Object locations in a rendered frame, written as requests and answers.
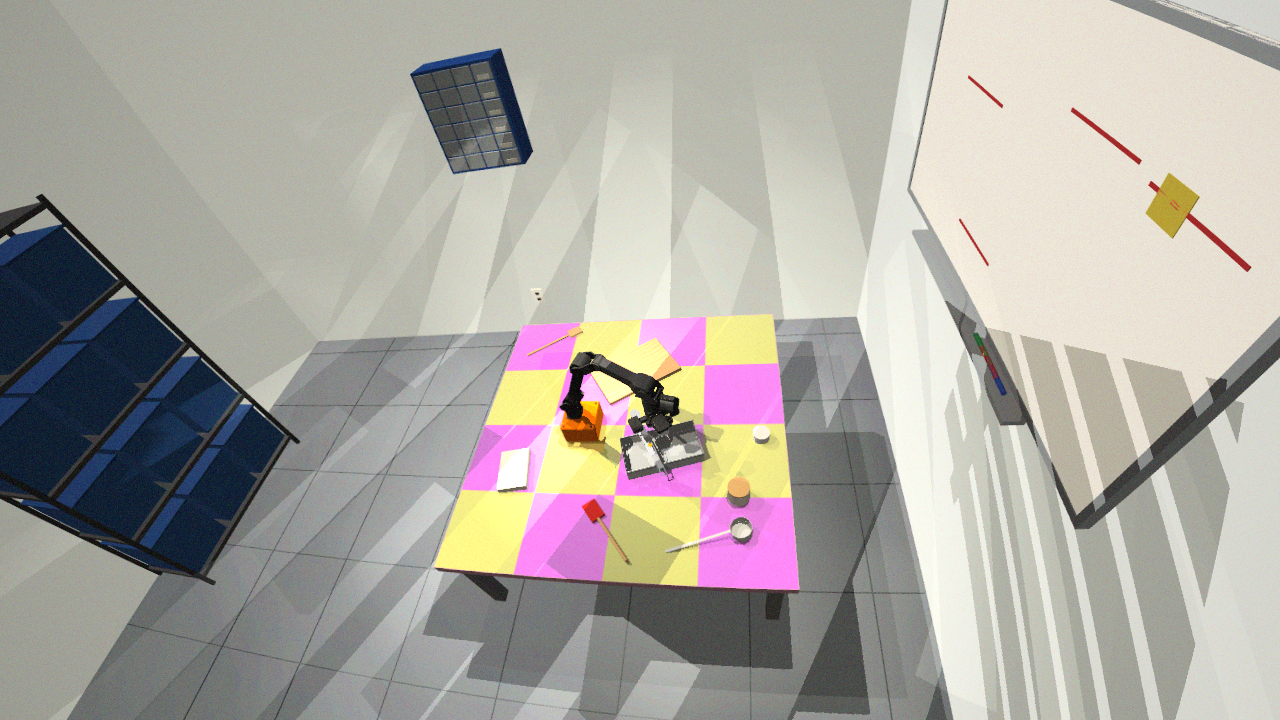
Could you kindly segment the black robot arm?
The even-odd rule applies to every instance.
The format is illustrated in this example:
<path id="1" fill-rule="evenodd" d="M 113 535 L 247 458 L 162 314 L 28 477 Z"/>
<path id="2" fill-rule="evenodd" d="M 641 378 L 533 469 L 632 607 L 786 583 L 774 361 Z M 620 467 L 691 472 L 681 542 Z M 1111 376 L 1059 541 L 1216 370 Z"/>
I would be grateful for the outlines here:
<path id="1" fill-rule="evenodd" d="M 580 389 L 582 377 L 593 372 L 602 372 L 628 386 L 635 397 L 641 398 L 644 409 L 649 411 L 654 409 L 660 410 L 655 416 L 652 415 L 649 418 L 650 425 L 655 428 L 658 434 L 673 427 L 673 418 L 664 416 L 662 411 L 677 413 L 678 397 L 663 395 L 664 387 L 654 377 L 630 372 L 625 366 L 620 366 L 605 359 L 602 354 L 593 354 L 591 351 L 579 352 L 570 364 L 570 373 L 572 374 L 570 389 L 559 406 L 561 411 L 566 413 L 566 419 L 581 419 L 582 405 L 580 402 L 585 393 Z M 654 391 L 655 388 L 657 391 Z"/>

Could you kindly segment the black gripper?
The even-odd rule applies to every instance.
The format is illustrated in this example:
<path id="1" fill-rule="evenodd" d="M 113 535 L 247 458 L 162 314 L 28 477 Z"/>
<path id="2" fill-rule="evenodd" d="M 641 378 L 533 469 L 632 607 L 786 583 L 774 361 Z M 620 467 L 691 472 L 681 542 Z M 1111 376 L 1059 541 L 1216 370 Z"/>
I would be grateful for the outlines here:
<path id="1" fill-rule="evenodd" d="M 631 428 L 631 430 L 634 432 L 634 434 L 637 434 L 639 432 L 643 432 L 643 423 L 645 423 L 648 428 L 652 428 L 653 425 L 650 425 L 649 418 L 652 415 L 655 416 L 659 411 L 660 410 L 658 410 L 658 409 L 654 409 L 652 411 L 644 409 L 645 416 L 637 418 L 637 415 L 636 415 L 636 416 L 630 418 L 628 419 L 628 427 Z M 666 411 L 662 411 L 662 413 L 664 413 L 664 416 L 667 414 L 669 414 L 669 416 L 676 416 L 676 415 L 678 415 L 680 411 L 677 410 L 677 413 L 675 413 L 675 414 L 673 413 L 666 413 Z"/>

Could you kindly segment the silver saucepan with long handle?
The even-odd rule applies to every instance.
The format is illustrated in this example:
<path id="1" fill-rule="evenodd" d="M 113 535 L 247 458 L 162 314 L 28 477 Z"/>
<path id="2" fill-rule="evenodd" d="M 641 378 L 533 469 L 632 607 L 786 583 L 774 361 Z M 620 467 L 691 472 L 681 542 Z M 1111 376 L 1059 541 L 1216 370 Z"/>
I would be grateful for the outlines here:
<path id="1" fill-rule="evenodd" d="M 689 546 L 689 544 L 698 544 L 698 543 L 701 543 L 704 541 L 710 541 L 713 538 L 717 538 L 719 536 L 724 536 L 724 534 L 728 534 L 728 533 L 731 533 L 731 536 L 733 536 L 733 539 L 736 539 L 736 541 L 740 541 L 740 542 L 749 541 L 751 538 L 753 533 L 754 533 L 753 524 L 751 524 L 751 521 L 748 520 L 748 518 L 735 518 L 730 523 L 730 530 L 721 532 L 719 534 L 716 534 L 716 536 L 709 536 L 709 537 L 703 538 L 700 541 L 692 541 L 692 542 L 690 542 L 687 544 L 681 544 L 678 547 L 668 548 L 668 550 L 666 550 L 666 552 L 669 552 L 672 550 L 678 550 L 678 548 L 682 548 L 682 547 Z"/>

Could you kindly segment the grey metal roasting tin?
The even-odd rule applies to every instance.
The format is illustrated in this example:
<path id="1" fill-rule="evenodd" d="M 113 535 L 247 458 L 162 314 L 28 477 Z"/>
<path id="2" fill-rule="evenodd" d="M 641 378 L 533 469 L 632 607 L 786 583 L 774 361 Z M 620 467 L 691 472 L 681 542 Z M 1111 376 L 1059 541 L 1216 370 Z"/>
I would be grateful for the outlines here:
<path id="1" fill-rule="evenodd" d="M 646 433 L 652 439 L 652 448 L 657 450 L 655 454 L 666 466 L 660 471 L 705 461 L 694 420 L 675 424 L 660 434 L 655 429 Z M 640 436 L 622 437 L 620 445 L 628 480 L 659 473 Z"/>

